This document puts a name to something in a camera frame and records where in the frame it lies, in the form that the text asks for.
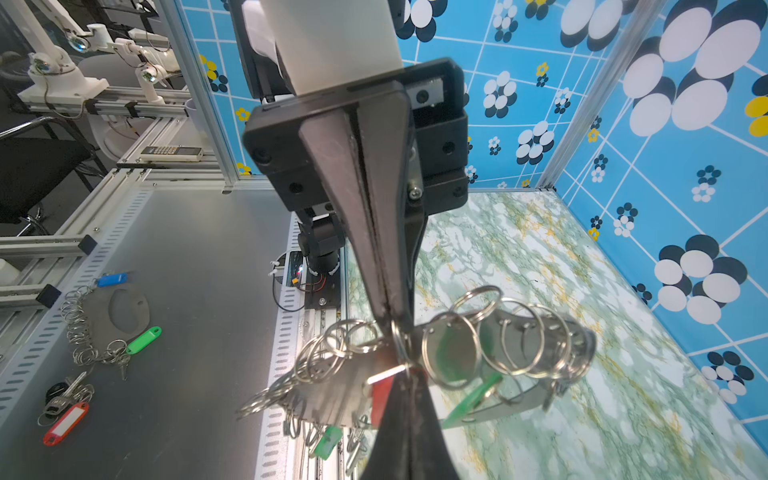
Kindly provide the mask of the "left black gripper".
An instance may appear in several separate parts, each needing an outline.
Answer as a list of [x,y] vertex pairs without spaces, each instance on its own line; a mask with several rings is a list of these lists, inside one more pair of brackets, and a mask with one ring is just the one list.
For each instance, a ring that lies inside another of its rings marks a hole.
[[[413,124],[425,213],[467,201],[463,85],[461,68],[441,58],[261,105],[242,134],[245,151],[289,211],[331,200],[382,326],[414,325],[414,248],[406,235]],[[349,115],[333,109],[353,110],[371,88],[377,92],[360,102],[356,135]]]

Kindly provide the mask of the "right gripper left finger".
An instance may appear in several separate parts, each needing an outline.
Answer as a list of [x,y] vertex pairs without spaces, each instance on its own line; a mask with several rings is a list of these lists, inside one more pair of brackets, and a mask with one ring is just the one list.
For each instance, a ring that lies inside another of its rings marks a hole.
[[396,377],[362,480],[410,478],[411,382]]

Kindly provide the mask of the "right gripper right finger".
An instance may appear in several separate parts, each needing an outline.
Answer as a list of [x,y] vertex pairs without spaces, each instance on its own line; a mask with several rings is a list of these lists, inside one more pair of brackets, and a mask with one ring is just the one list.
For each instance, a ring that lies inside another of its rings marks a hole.
[[459,478],[422,374],[410,377],[410,478]]

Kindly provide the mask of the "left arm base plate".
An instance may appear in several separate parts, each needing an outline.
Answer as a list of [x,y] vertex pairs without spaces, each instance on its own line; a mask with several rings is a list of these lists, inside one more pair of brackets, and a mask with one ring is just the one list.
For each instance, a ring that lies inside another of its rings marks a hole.
[[304,295],[307,309],[339,309],[342,298],[340,252],[319,258],[320,270],[312,270],[301,251],[287,253],[284,284]]

